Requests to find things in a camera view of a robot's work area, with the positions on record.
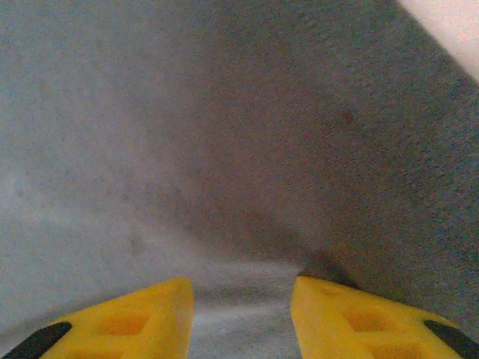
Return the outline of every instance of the floor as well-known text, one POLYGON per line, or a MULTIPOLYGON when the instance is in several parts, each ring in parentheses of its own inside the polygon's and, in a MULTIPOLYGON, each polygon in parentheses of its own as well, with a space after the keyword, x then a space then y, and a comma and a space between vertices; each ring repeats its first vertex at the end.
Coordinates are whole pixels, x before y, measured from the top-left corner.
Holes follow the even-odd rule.
POLYGON ((305 268, 479 339, 479 87, 395 3, 316 4, 6 2, 0 354, 189 276, 190 358, 299 358, 305 268))

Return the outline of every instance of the yellow plastic part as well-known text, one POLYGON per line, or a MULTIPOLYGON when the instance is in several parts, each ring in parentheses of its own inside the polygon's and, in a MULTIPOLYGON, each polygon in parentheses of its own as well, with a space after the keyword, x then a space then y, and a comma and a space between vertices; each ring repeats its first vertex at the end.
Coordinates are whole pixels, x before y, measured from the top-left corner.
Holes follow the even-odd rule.
POLYGON ((424 325, 448 320, 325 280, 297 277, 291 316, 303 359, 460 359, 424 325))
POLYGON ((193 319, 190 279, 175 278, 81 310, 42 359, 186 358, 193 319))

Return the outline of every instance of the black rubber tip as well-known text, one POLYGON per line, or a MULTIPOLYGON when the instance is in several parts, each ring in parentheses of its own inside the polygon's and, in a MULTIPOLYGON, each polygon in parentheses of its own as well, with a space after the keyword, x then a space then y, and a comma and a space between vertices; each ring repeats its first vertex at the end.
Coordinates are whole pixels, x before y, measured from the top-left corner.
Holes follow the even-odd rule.
POLYGON ((425 320, 424 324, 444 343, 464 359, 479 359, 479 344, 459 329, 449 325, 425 320))
POLYGON ((39 359, 52 348, 70 329, 69 322, 60 322, 35 331, 2 359, 39 359))

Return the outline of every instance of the gray carpet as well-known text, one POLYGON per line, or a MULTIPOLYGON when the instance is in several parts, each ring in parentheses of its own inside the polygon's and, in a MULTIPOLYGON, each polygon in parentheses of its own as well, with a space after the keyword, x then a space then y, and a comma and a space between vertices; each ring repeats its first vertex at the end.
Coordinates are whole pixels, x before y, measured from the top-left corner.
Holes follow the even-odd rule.
POLYGON ((305 267, 479 340, 478 86, 390 1, 265 2, 2 3, 0 352, 187 275, 191 358, 297 358, 305 267))

